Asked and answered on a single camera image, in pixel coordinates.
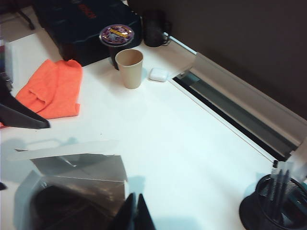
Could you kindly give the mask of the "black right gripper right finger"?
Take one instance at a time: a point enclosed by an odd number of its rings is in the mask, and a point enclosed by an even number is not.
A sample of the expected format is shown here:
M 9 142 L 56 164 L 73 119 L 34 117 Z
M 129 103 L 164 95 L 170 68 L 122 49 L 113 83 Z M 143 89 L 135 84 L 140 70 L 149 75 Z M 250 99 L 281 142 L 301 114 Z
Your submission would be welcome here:
M 142 194 L 139 194 L 137 204 L 137 229 L 156 230 L 154 222 Z

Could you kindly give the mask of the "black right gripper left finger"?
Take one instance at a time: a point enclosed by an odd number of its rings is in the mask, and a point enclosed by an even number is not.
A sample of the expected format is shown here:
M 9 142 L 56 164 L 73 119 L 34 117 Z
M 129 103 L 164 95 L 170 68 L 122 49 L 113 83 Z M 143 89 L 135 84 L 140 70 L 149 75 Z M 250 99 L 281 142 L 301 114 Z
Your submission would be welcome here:
M 109 225 L 110 230 L 134 230 L 136 195 L 130 193 Z

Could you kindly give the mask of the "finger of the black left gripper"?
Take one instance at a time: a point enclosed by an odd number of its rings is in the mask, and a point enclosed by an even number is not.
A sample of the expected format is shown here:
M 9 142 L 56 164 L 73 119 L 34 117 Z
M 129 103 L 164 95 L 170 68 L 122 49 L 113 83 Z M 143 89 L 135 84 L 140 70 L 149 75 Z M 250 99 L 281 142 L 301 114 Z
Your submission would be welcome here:
M 0 119 L 46 120 L 21 104 L 11 94 L 10 82 L 4 72 L 0 73 Z
M 50 123 L 36 113 L 27 110 L 25 113 L 0 105 L 0 122 L 7 127 L 44 129 L 50 128 Z

